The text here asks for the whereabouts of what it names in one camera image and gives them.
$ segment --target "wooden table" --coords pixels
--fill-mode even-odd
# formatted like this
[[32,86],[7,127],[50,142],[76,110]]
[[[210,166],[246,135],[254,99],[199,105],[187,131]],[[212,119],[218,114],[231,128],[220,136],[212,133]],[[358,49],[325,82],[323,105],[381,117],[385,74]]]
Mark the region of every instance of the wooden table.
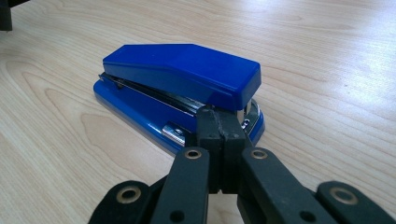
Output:
[[[114,185],[173,157],[98,104],[124,44],[195,43],[262,65],[266,147],[310,189],[339,180],[396,217],[392,1],[35,0],[0,33],[0,223],[86,223]],[[232,195],[208,223],[241,223]]]

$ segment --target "stapler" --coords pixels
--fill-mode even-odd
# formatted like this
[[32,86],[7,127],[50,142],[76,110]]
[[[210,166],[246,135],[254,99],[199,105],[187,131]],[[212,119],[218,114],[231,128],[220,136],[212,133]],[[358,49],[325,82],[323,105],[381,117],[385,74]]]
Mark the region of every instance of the stapler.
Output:
[[260,64],[193,44],[125,45],[103,59],[99,102],[172,153],[186,147],[203,106],[235,113],[253,145],[264,117],[253,94]]

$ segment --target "black object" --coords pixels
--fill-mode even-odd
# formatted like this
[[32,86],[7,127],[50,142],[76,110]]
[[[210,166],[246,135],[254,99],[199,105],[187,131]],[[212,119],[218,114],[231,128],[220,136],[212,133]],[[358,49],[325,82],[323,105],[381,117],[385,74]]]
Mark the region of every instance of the black object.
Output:
[[236,115],[202,107],[197,132],[168,176],[127,181],[106,195],[90,224],[206,223],[207,194],[237,194],[245,223],[396,223],[357,189],[332,181],[303,187],[271,151],[253,147]]
[[0,0],[0,31],[12,30],[11,8],[29,0]]

